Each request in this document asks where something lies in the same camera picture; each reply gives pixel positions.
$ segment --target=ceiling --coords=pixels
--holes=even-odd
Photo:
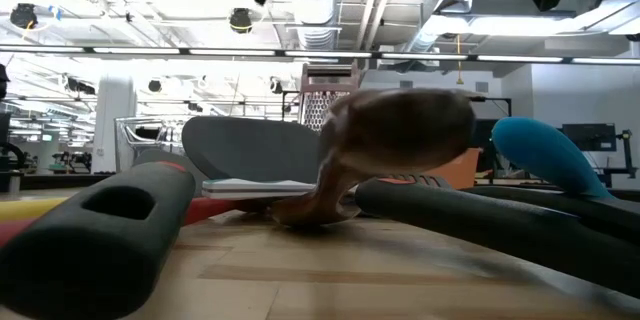
[[[305,1],[268,0],[260,7],[252,0],[0,0],[0,44],[297,49],[300,47],[297,32],[301,26],[296,13],[306,6]],[[336,0],[331,27],[338,32],[337,49],[353,49],[365,2]],[[375,34],[374,46],[397,47],[409,41],[421,27],[422,2],[388,0],[382,17],[384,24]],[[35,29],[25,31],[10,22],[10,14],[18,3],[36,5]],[[251,9],[253,26],[248,34],[237,34],[230,28],[229,17],[234,8]],[[458,38],[441,37],[435,46],[442,53],[557,55],[562,52],[581,56],[615,56],[628,48],[623,36],[580,36],[563,40],[569,41],[463,34]],[[220,100],[217,105],[205,104],[205,113],[278,117],[281,96],[270,91],[271,79],[280,80],[285,90],[296,90],[302,73],[302,63],[297,61],[130,60],[0,53],[0,62],[9,63],[8,73],[13,80],[10,94],[58,99],[78,95],[65,90],[65,77],[80,80],[99,91],[101,73],[113,67],[130,69],[139,98],[148,101],[139,106],[139,113],[143,115],[190,113],[184,104],[153,103],[178,98],[195,102]],[[500,74],[497,71],[500,66],[474,64],[466,69]],[[455,62],[440,64],[442,71],[456,67]],[[150,80],[161,81],[163,91],[149,91]],[[42,103],[76,113],[80,125],[86,127],[95,117],[95,101],[92,97],[86,98],[87,102]],[[240,101],[261,105],[239,106]],[[19,116],[39,117],[46,112],[41,105],[34,104],[36,102],[16,103],[21,110],[11,108],[20,112]],[[66,116],[63,112],[54,113]],[[295,113],[288,118],[295,118]]]

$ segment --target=handle hole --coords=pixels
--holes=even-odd
[[[138,188],[119,186],[99,191],[82,204],[86,210],[101,214],[144,220],[155,206],[151,195]]]

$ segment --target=brown blurry object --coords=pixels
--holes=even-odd
[[[474,121],[469,100],[448,90],[363,90],[340,98],[320,134],[315,190],[273,203],[270,213],[288,226],[350,219],[360,210],[340,200],[353,186],[450,162],[468,149]]]
[[[426,173],[444,178],[454,189],[473,187],[480,151],[477,148],[469,148],[464,154]]]

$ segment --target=yellow object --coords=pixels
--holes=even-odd
[[[0,201],[0,223],[40,217],[65,200],[67,198]]]

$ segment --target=wooden table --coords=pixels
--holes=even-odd
[[[182,230],[155,293],[127,320],[638,318],[608,304],[605,294],[555,271],[385,220],[305,233],[231,213]],[[0,309],[0,319],[22,318]]]

